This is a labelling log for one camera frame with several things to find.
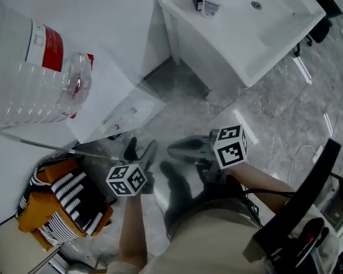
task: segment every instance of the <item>white wall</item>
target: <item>white wall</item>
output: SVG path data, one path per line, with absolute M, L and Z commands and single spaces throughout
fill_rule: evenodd
M 74 136 L 65 122 L 33 124 L 8 130 L 24 139 L 65 146 Z M 41 158 L 52 150 L 12 142 L 0 136 L 0 223 L 15 214 L 29 177 Z
M 0 0 L 78 43 L 100 43 L 144 77 L 170 56 L 157 0 Z M 63 123 L 17 129 L 29 140 L 62 146 L 73 136 Z M 48 150 L 0 138 L 0 222 L 11 216 L 35 163 Z

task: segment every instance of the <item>leg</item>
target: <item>leg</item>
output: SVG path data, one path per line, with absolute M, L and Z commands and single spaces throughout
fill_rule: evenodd
M 299 42 L 296 47 L 297 47 L 297 51 L 294 51 L 293 49 L 293 53 L 296 57 L 299 57 L 301 54 L 301 43 Z
M 313 41 L 309 34 L 306 35 L 306 40 L 307 40 L 307 45 L 312 47 Z
M 170 188 L 170 204 L 164 216 L 166 232 L 170 234 L 174 222 L 191 208 L 192 194 L 184 176 L 175 171 L 170 162 L 162 162 L 160 169 L 168 179 Z

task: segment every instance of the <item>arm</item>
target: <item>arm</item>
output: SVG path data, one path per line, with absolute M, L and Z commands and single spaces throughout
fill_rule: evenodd
M 147 264 L 141 195 L 128 197 L 119 242 L 120 261 L 142 269 Z
M 288 184 L 265 174 L 247 163 L 240 163 L 229 167 L 227 172 L 250 190 L 266 189 L 278 192 L 294 192 L 294 189 Z M 269 193 L 256 193 L 255 195 L 274 213 L 278 213 L 289 200 L 287 197 Z

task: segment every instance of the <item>drain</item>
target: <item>drain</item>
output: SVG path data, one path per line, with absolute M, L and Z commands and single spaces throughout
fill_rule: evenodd
M 252 1 L 252 2 L 251 2 L 251 5 L 252 5 L 252 7 L 254 7 L 255 9 L 258 9 L 258 10 L 261 10 L 261 8 L 263 8 L 263 7 L 261 6 L 261 4 L 258 3 L 258 2 L 256 2 L 256 1 Z

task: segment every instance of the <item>person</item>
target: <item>person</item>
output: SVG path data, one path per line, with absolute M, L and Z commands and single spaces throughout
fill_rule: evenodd
M 244 198 L 241 184 L 249 189 L 294 192 L 247 163 L 227 169 L 225 185 L 204 183 L 203 192 L 192 198 L 187 181 L 173 167 L 160 165 L 170 187 L 170 206 L 164 221 L 170 245 L 147 263 L 147 245 L 140 195 L 128 197 L 119 243 L 119 261 L 108 266 L 108 274 L 134 273 L 268 273 L 265 259 L 249 263 L 243 252 L 259 230 L 260 220 L 253 204 Z M 288 197 L 269 193 L 256 196 L 274 213 L 280 212 Z M 297 237 L 305 223 L 323 217 L 315 206 L 293 230 Z M 326 273 L 331 273 L 338 256 L 338 238 L 333 228 L 320 248 Z

